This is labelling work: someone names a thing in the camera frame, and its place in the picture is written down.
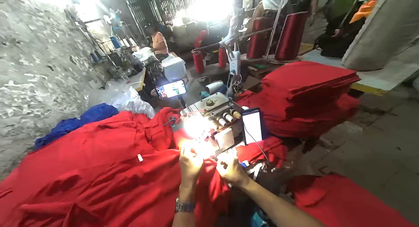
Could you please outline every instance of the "electrical cable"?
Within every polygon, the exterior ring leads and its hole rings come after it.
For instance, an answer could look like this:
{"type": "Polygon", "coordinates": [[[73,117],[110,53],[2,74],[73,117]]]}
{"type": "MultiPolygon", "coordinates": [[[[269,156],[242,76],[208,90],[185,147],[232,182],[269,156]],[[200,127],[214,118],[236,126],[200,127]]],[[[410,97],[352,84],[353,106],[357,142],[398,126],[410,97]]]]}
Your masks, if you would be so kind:
{"type": "Polygon", "coordinates": [[[243,127],[244,127],[244,130],[250,135],[250,137],[252,137],[252,139],[253,139],[253,141],[256,143],[256,145],[259,147],[259,149],[261,150],[261,152],[262,152],[262,154],[265,156],[265,158],[266,158],[266,161],[268,162],[268,164],[269,165],[272,165],[271,164],[271,162],[269,161],[269,159],[268,159],[268,156],[265,154],[265,152],[262,150],[262,148],[259,146],[259,144],[258,144],[258,142],[256,142],[256,139],[254,139],[253,138],[253,136],[247,131],[247,129],[246,129],[246,126],[244,125],[244,122],[243,122],[243,127]]]}

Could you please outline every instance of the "red thread spool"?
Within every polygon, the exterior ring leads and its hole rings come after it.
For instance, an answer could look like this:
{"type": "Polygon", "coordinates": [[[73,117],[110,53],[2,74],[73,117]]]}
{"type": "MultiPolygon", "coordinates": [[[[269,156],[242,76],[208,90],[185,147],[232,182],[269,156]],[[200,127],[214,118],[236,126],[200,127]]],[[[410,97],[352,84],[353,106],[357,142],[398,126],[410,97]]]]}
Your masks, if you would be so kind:
{"type": "Polygon", "coordinates": [[[204,72],[204,62],[202,60],[202,52],[195,51],[192,53],[194,57],[194,64],[195,64],[195,71],[196,73],[203,73],[204,72]]]}
{"type": "MultiPolygon", "coordinates": [[[[253,22],[252,32],[261,31],[266,29],[269,18],[259,17],[253,22]]],[[[262,58],[268,42],[266,33],[259,33],[250,37],[249,46],[247,48],[247,58],[262,58]]]]}
{"type": "Polygon", "coordinates": [[[293,60],[297,57],[307,17],[308,12],[287,15],[276,47],[275,59],[293,60]]]}
{"type": "Polygon", "coordinates": [[[225,67],[227,65],[227,52],[224,47],[218,49],[218,67],[225,67]]]}

